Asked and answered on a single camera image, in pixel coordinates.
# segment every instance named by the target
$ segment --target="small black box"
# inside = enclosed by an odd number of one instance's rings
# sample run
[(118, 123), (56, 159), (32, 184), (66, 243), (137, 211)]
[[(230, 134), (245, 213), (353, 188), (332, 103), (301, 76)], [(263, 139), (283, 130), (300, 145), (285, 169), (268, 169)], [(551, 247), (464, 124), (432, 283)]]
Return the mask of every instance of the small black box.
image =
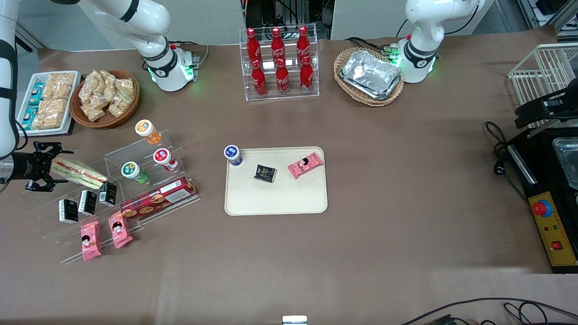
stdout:
[(78, 207), (75, 201), (62, 199), (58, 203), (58, 215), (60, 222), (77, 223), (78, 222)]
[(78, 202), (78, 212), (85, 216), (94, 215), (97, 208), (97, 195), (91, 191), (84, 190), (80, 195), (80, 202)]
[(109, 182), (104, 182), (98, 195), (98, 202), (107, 205), (115, 206), (116, 204), (116, 185)]
[(255, 173), (255, 178), (258, 180), (264, 180), (266, 182), (273, 183), (275, 171), (276, 169), (274, 168), (257, 165), (257, 172)]

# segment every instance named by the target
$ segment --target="blue cap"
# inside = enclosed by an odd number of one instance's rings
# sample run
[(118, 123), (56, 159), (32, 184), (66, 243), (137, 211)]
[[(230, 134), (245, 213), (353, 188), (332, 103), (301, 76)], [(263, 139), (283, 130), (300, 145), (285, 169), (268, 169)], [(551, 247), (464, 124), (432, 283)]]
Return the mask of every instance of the blue cap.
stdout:
[(237, 148), (237, 146), (234, 145), (230, 145), (227, 146), (225, 148), (225, 158), (229, 159), (229, 160), (235, 160), (237, 158), (239, 158), (240, 153), (239, 153), (239, 148)]

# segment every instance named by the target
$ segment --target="red emergency stop button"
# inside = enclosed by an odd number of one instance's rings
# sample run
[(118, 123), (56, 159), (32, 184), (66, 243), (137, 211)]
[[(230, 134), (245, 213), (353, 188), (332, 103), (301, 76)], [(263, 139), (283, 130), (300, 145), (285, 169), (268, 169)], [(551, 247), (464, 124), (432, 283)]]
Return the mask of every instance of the red emergency stop button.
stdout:
[(532, 205), (532, 211), (539, 215), (547, 218), (552, 215), (552, 206), (546, 200), (540, 200)]

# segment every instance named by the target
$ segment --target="wicker basket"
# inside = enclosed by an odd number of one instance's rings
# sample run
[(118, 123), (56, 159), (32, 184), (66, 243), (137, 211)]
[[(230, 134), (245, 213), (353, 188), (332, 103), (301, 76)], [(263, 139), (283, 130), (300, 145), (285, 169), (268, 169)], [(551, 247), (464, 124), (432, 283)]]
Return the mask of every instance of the wicker basket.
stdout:
[(375, 100), (374, 98), (371, 98), (368, 94), (365, 94), (361, 90), (346, 83), (345, 81), (343, 81), (343, 79), (341, 79), (339, 77), (339, 71), (341, 70), (341, 68), (343, 68), (345, 63), (347, 63), (347, 61), (349, 60), (351, 55), (355, 51), (360, 51), (360, 50), (367, 50), (371, 54), (376, 56), (377, 58), (380, 58), (382, 60), (386, 59), (383, 55), (379, 54), (378, 52), (375, 52), (374, 50), (364, 49), (362, 47), (352, 47), (350, 49), (347, 49), (347, 50), (341, 52), (341, 54), (337, 56), (337, 59), (335, 59), (335, 62), (333, 63), (333, 72), (334, 72), (334, 77), (335, 77), (335, 80), (337, 81), (337, 84), (339, 84), (339, 86), (349, 96), (351, 96), (354, 100), (356, 100), (360, 103), (366, 104), (368, 106), (380, 107), (380, 106), (385, 106), (385, 105), (391, 103), (399, 95), (399, 93), (401, 93), (401, 90), (403, 89), (403, 77), (399, 81), (397, 86), (395, 86), (395, 88), (393, 89), (393, 91), (391, 92), (389, 97), (387, 97), (387, 99), (385, 101), (378, 101), (378, 100)]
[(117, 79), (131, 79), (132, 83), (135, 88), (135, 98), (132, 101), (131, 106), (128, 107), (127, 111), (124, 112), (119, 117), (115, 117), (108, 111), (108, 107), (105, 107), (106, 115), (100, 117), (98, 120), (94, 122), (90, 122), (88, 117), (84, 114), (82, 109), (82, 103), (80, 102), (80, 98), (78, 97), (78, 93), (82, 86), (84, 85), (84, 80), (80, 82), (76, 90), (72, 94), (71, 104), (70, 104), (70, 113), (74, 121), (78, 124), (83, 125), (89, 128), (113, 128), (116, 127), (124, 122), (126, 122), (136, 111), (136, 107), (139, 105), (139, 96), (140, 96), (140, 89), (139, 83), (136, 79), (128, 72), (124, 72), (121, 70), (109, 70), (109, 73), (115, 76)]

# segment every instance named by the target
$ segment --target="pink snack package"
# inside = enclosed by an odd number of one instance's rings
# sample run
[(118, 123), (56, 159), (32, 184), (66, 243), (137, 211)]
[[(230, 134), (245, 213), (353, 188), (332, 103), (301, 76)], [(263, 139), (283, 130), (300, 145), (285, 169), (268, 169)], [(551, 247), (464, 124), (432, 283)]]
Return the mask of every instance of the pink snack package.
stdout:
[(127, 220), (120, 211), (110, 216), (109, 225), (114, 247), (121, 248), (132, 240), (131, 235), (128, 233)]
[(293, 164), (287, 166), (289, 172), (295, 179), (299, 177), (299, 175), (310, 171), (311, 169), (323, 165), (321, 158), (314, 152), (309, 156), (294, 162)]
[(80, 236), (82, 239), (82, 258), (85, 261), (102, 255), (101, 253), (101, 236), (98, 221), (94, 221), (80, 227)]

